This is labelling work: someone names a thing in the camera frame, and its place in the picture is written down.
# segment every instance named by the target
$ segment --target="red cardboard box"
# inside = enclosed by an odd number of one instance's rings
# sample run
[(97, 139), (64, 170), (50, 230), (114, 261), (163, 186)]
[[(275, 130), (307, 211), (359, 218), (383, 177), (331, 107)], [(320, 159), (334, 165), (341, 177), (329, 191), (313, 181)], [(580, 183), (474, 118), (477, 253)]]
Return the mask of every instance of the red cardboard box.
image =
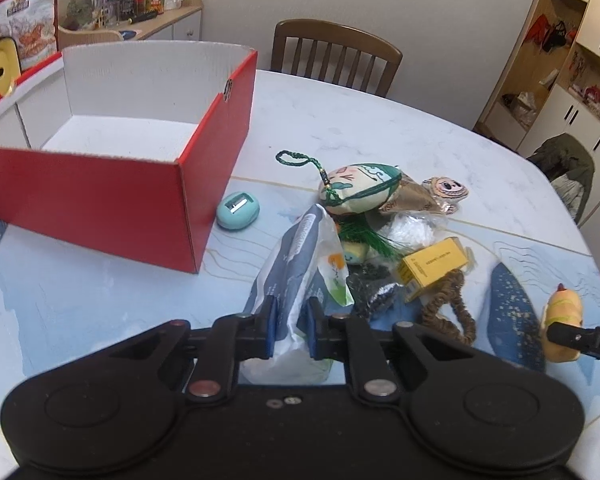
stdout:
[(0, 98), (0, 219), (197, 272), (249, 129), (256, 51), (76, 46)]

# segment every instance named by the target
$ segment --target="pencil sharpener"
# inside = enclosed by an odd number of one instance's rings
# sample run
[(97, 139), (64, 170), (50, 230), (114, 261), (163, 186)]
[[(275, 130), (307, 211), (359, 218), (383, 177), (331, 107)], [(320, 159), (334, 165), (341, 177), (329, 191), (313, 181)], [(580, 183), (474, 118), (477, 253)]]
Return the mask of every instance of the pencil sharpener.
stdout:
[(216, 209), (218, 225), (235, 231), (250, 225), (260, 213), (260, 204), (250, 193), (239, 191), (222, 199)]

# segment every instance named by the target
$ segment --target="brown scrunchie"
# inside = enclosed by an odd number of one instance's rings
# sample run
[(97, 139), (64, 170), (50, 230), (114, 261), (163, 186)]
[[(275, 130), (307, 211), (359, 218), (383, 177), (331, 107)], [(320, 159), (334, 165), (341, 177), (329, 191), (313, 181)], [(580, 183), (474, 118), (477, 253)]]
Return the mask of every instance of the brown scrunchie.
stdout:
[[(471, 346), (475, 341), (475, 321), (467, 311), (460, 295), (460, 289), (464, 285), (464, 274), (462, 270), (456, 269), (446, 273), (440, 279), (438, 286), (440, 290), (433, 296), (431, 301), (422, 309), (422, 324), (428, 326), (441, 334), (449, 336), (456, 341)], [(456, 325), (448, 319), (442, 319), (436, 314), (444, 304), (449, 304), (454, 310), (464, 335)]]

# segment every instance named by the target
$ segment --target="yellow box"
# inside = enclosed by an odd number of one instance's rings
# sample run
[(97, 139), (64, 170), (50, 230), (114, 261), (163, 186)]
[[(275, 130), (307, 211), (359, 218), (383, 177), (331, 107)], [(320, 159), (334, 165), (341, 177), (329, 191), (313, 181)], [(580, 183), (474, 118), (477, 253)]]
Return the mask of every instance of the yellow box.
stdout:
[(407, 288), (407, 301), (417, 298), (432, 283), (451, 270), (468, 263), (460, 240), (445, 238), (416, 253), (405, 256), (398, 263), (398, 275)]

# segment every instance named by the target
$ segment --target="cabinet handle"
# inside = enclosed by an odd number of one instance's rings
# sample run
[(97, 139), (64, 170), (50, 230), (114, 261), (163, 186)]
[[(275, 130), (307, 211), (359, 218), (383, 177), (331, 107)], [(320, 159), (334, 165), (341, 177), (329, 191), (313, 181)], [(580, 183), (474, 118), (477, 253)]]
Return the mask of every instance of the cabinet handle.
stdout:
[(599, 145), (600, 145), (600, 138), (598, 139), (598, 142), (596, 142), (596, 145), (593, 147), (594, 152), (597, 150)]

